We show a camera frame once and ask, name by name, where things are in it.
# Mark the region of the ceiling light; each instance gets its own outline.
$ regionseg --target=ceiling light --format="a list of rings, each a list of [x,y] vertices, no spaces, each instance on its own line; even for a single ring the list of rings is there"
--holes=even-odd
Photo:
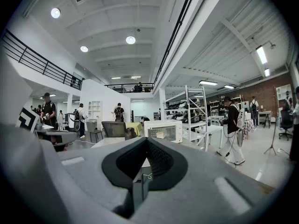
[[[136,42],[136,39],[135,39],[135,37],[133,37],[133,36],[128,36],[128,37],[126,38],[126,42],[127,42],[128,44],[134,44],[134,43]]]
[[[261,59],[261,62],[262,64],[265,64],[267,63],[267,58],[266,58],[266,55],[265,55],[265,52],[263,50],[263,47],[262,46],[259,46],[257,49],[256,49],[260,59]]]
[[[51,16],[54,18],[58,18],[60,16],[60,10],[58,8],[53,8],[51,10]]]
[[[210,84],[210,85],[217,85],[217,84],[218,84],[218,83],[216,83],[216,82],[205,81],[205,80],[201,80],[199,83],[200,83],[200,84]]]
[[[270,70],[269,69],[265,69],[265,76],[269,76],[270,75]]]
[[[229,88],[229,89],[234,89],[233,86],[229,86],[229,85],[225,85],[224,87],[225,87],[225,88]]]
[[[88,48],[86,46],[82,46],[82,47],[80,47],[80,49],[83,52],[88,52]]]

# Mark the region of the brick wall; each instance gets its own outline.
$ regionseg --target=brick wall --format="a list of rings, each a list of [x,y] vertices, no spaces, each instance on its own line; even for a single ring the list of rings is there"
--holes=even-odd
[[[243,88],[240,90],[232,91],[229,93],[221,94],[218,96],[212,96],[206,99],[207,104],[210,103],[210,101],[220,100],[220,96],[230,96],[231,98],[237,97],[241,95],[241,97],[244,97],[244,101],[251,101],[252,96],[256,97],[256,100],[258,102],[259,108],[262,105],[264,109],[267,111],[274,111],[275,110],[275,93],[274,93],[274,86],[280,87],[286,84],[290,84],[292,88],[292,94],[294,92],[294,87],[292,83],[292,78],[290,73],[286,73],[284,75],[275,77],[273,79],[261,82],[259,84]]]

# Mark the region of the black railing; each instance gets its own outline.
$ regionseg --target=black railing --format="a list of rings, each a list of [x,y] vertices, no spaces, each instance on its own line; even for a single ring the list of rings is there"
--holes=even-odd
[[[69,85],[75,89],[81,89],[82,80],[59,68],[38,54],[25,43],[20,41],[7,29],[2,37],[2,40],[6,54],[16,60],[18,63],[22,63],[23,65],[26,65],[27,67],[45,76],[55,79],[63,84]]]
[[[166,51],[164,53],[163,59],[161,61],[160,67],[158,69],[158,72],[157,72],[154,84],[156,84],[156,81],[158,80],[158,76],[161,73],[161,70],[162,70],[162,68],[164,66],[164,63],[166,61],[167,56],[169,55],[169,51],[170,51],[170,49],[171,49],[171,47],[173,45],[173,42],[174,42],[174,40],[175,40],[175,38],[176,38],[176,36],[178,34],[178,31],[179,31],[181,25],[183,24],[183,20],[184,20],[185,15],[186,15],[186,13],[188,11],[188,8],[190,6],[191,1],[192,0],[185,0],[185,2],[183,4],[182,10],[181,10],[181,12],[180,12],[180,14],[178,16],[178,20],[177,20],[176,26],[174,27],[174,30],[173,30],[172,35],[171,35],[171,38],[170,38],[169,43],[167,45]]]
[[[105,86],[119,93],[138,93],[151,92],[154,88],[154,83],[108,84]]]

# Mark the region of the light stand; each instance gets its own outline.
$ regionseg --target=light stand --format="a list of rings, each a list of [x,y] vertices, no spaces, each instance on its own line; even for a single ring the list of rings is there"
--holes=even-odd
[[[277,97],[276,97],[276,88],[275,88],[275,86],[274,86],[274,97],[275,97],[275,113],[277,113]],[[275,126],[274,126],[274,134],[273,134],[272,143],[271,143],[270,148],[268,148],[268,149],[264,152],[264,154],[266,154],[266,152],[267,152],[268,150],[270,150],[270,149],[273,148],[273,151],[274,151],[274,153],[275,153],[275,156],[276,156],[276,152],[275,152],[275,149],[274,149],[274,147],[273,147],[273,142],[274,142],[275,131],[276,131],[276,122],[277,122],[277,117],[276,117],[276,116],[277,116],[277,115],[275,115]]]

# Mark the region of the white ceiling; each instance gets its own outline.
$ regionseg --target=white ceiling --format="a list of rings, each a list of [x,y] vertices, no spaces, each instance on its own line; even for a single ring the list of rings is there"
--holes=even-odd
[[[48,92],[50,94],[56,94],[56,96],[51,97],[51,100],[54,101],[54,102],[64,102],[64,101],[67,101],[68,93],[65,93],[65,92],[62,92],[62,91],[58,91],[58,90],[54,90],[54,89],[52,89],[52,88],[50,88],[48,86],[44,86],[44,85],[35,83],[35,82],[27,80],[27,79],[24,79],[24,80],[26,81],[26,83],[32,89],[32,93],[30,95],[31,97],[39,99],[45,93]],[[80,100],[80,97],[73,95],[72,100],[73,101]]]
[[[274,71],[285,65],[291,32],[283,16],[270,0],[238,0],[234,8],[223,18],[237,29],[254,52],[267,41],[276,45],[274,49],[270,49],[269,43],[264,45],[268,62],[262,69],[269,68],[270,71]],[[223,23],[220,22],[203,43],[204,48],[200,49],[194,55],[193,61],[184,68],[208,72],[211,77],[207,79],[178,74],[168,86],[198,87],[200,80],[215,81],[213,75],[220,75],[239,83],[262,75],[248,49]],[[205,85],[206,94],[228,84],[216,82],[216,86]],[[181,91],[171,90],[166,93],[173,95],[179,92]]]
[[[141,76],[141,81],[148,82],[161,1],[87,0],[76,5],[74,0],[43,0],[43,3],[60,9],[60,25],[80,46],[88,47],[88,55],[108,80]],[[130,35],[136,38],[133,45],[125,42]]]

